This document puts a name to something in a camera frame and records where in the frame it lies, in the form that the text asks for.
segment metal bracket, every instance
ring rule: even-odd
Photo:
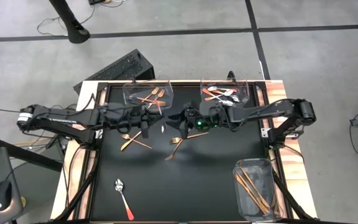
[[[260,129],[260,134],[262,135],[262,138],[268,138],[269,137],[269,134],[268,134],[268,131],[270,130],[271,128],[261,128]],[[295,132],[293,134],[289,134],[287,136],[285,136],[285,138],[287,139],[292,139],[292,140],[296,140],[298,139],[300,136],[299,133]]]

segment computer mouse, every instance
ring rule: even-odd
[[[9,180],[0,182],[0,211],[9,207],[12,200],[12,184]]]

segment black table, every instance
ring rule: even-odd
[[[123,102],[122,87],[108,86],[108,102]],[[189,100],[199,103],[200,84],[173,85],[173,106],[165,115],[178,113]],[[257,105],[255,85],[250,85],[247,107]],[[115,131],[104,130],[99,154],[98,178],[93,188],[90,219],[93,222],[128,221],[114,181],[124,182],[124,195],[134,221],[244,221],[237,208],[232,170],[239,159],[267,157],[260,138],[260,123],[249,122],[240,131],[216,128],[209,134],[186,140],[175,158],[169,139],[180,137],[171,127],[161,133],[163,121],[150,128],[149,138],[137,138],[153,149],[131,143]],[[133,128],[131,136],[139,132]]]

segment utensil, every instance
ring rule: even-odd
[[[219,94],[222,94],[224,96],[231,96],[233,94],[233,90],[228,90],[228,91],[225,91],[225,92],[221,92],[219,90],[214,90],[213,91],[214,93],[219,93]]]
[[[195,135],[192,135],[192,136],[188,136],[187,139],[202,136],[204,134],[208,134],[208,133],[195,134]],[[179,143],[180,140],[181,140],[181,138],[171,138],[171,140],[169,140],[169,143],[170,144],[176,144],[176,143]]]
[[[211,93],[210,91],[208,91],[206,88],[203,88],[203,92],[206,93],[206,94],[208,94],[209,96],[212,96],[212,99],[213,99],[213,98],[216,98],[216,99],[218,99],[218,100],[220,100],[220,101],[223,101],[222,99],[220,99],[219,97],[215,96],[213,93]]]
[[[175,147],[175,149],[173,150],[172,154],[170,154],[167,158],[165,158],[166,161],[173,159],[173,157],[175,156],[176,151],[178,150],[180,144],[183,142],[183,139],[181,139],[179,141],[179,143],[177,144],[177,146]]]
[[[242,185],[242,187],[246,190],[246,192],[248,193],[248,195],[250,196],[250,198],[254,201],[254,203],[256,204],[256,206],[258,206],[258,208],[265,214],[268,214],[268,211],[266,211],[266,208],[261,206],[261,204],[257,201],[257,199],[254,197],[254,195],[250,192],[250,189],[247,188],[247,186],[243,183],[243,179],[239,174],[236,174],[236,180],[238,181],[238,183],[240,183]]]
[[[251,181],[251,179],[249,178],[247,172],[240,167],[242,173],[244,174],[244,176],[246,177],[246,179],[249,181],[249,183],[251,184],[251,186],[253,186],[253,188],[255,189],[255,191],[257,192],[258,196],[260,197],[260,200],[262,202],[262,204],[266,207],[266,208],[270,208],[269,204],[266,202],[266,200],[263,198],[263,196],[260,194],[260,192],[258,191],[258,189],[255,187],[254,183]]]
[[[137,97],[137,99],[138,99],[138,100],[142,100],[142,102],[144,102],[144,101],[149,102],[149,103],[152,103],[152,102],[153,102],[153,100],[148,100],[148,99],[141,98],[141,97]],[[161,106],[165,106],[165,104],[166,104],[167,102],[158,101],[158,100],[157,100],[157,103],[158,103],[159,105],[161,105]]]
[[[235,101],[235,102],[237,102],[237,103],[240,102],[238,96],[233,95],[233,90],[227,90],[226,92],[221,92],[221,91],[219,91],[219,90],[214,90],[213,92],[214,92],[214,93],[220,93],[219,96],[228,96],[228,97],[230,97],[233,101]],[[206,101],[212,100],[212,99],[213,99],[213,97],[205,98]]]
[[[236,103],[239,103],[239,102],[240,102],[238,96],[236,96],[236,95],[231,95],[230,97],[231,97],[231,99],[232,99],[234,102],[236,102]]]
[[[259,205],[261,205],[262,207],[269,209],[269,205],[267,205],[267,207],[262,203],[262,201],[260,200],[260,198],[258,198],[258,196],[256,196],[256,194],[254,193],[254,191],[252,191],[251,187],[249,187],[249,185],[247,184],[247,182],[241,177],[240,174],[238,174],[242,180],[242,182],[244,183],[244,185],[248,188],[248,190],[250,191],[249,193],[252,194],[252,196],[254,196],[254,198],[258,201]]]
[[[139,131],[133,138],[131,138],[128,142],[125,142],[121,146],[121,150],[123,151],[137,136],[139,136],[142,133],[142,131]]]
[[[125,200],[124,194],[122,193],[122,190],[124,189],[124,183],[122,182],[122,180],[117,179],[114,185],[115,185],[115,189],[121,194],[122,200],[124,201],[125,209],[127,210],[128,219],[132,221],[135,218],[134,214],[130,210],[127,200]]]
[[[149,105],[149,107],[147,109],[149,109],[153,105],[153,103],[155,103],[157,101],[158,98],[161,98],[164,95],[164,93],[165,93],[165,90],[162,89],[160,91],[160,93],[158,93],[157,97],[154,99],[154,101]],[[158,103],[156,103],[156,105],[158,107],[158,111],[160,112],[160,115],[162,115],[160,105]]]
[[[206,88],[203,88],[203,92],[212,96],[213,98],[217,98],[220,102],[223,103],[223,105],[226,105],[226,106],[233,106],[233,102],[229,101],[229,100],[222,100],[220,99],[219,97],[216,97],[213,93],[211,93],[210,91],[208,91]]]
[[[144,98],[144,100],[142,100],[141,102],[143,103],[144,101],[149,99],[150,96],[156,95],[158,93],[159,89],[160,89],[159,87],[155,87],[155,89],[151,92],[151,94],[149,96],[146,96],[146,98]]]
[[[224,91],[233,90],[234,93],[237,93],[237,89],[235,89],[235,88],[227,89],[227,88],[218,88],[216,86],[211,86],[211,87],[208,88],[208,91],[214,91],[214,90],[224,90]]]
[[[126,140],[130,140],[130,139],[131,139],[131,137],[129,136],[129,134],[123,134],[121,137],[122,137],[123,139],[126,139]],[[143,143],[141,143],[140,141],[136,141],[135,139],[133,139],[133,141],[136,142],[137,144],[141,144],[141,145],[144,146],[144,147],[147,147],[147,148],[149,148],[149,149],[152,149],[150,146],[148,146],[148,145],[146,145],[146,144],[143,144]]]
[[[229,96],[229,97],[232,97],[232,94],[233,94],[233,91],[232,90],[229,90],[229,91],[226,91],[226,92],[221,92],[221,91],[214,91],[214,93],[220,93],[220,95],[214,95],[216,97],[220,97],[220,96]],[[213,100],[214,97],[208,97],[208,98],[205,98],[205,101],[209,101],[209,100]]]

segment plastic bin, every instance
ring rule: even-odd
[[[160,105],[161,110],[168,109],[172,106],[173,90],[169,80],[127,83],[123,86],[122,92],[124,94],[125,104],[145,103],[147,105],[146,108],[148,108],[150,112],[158,111],[157,104],[151,102],[156,99],[165,103],[164,105]]]
[[[249,100],[249,87],[245,80],[203,77],[200,88],[203,101],[214,100],[222,101],[226,106],[244,106]]]
[[[236,166],[233,169],[239,213],[250,222],[275,221],[281,219],[282,217],[280,207],[277,202],[277,196],[275,195],[272,169],[272,163],[268,159],[240,160],[237,161]],[[242,170],[247,173],[249,179],[264,198],[268,207],[263,205],[262,199],[259,197],[257,191],[254,189]],[[239,174],[242,179],[246,181],[246,187],[252,191],[254,199],[256,199],[259,203],[259,206],[255,203],[254,199],[246,191],[243,185],[237,181],[237,174]]]

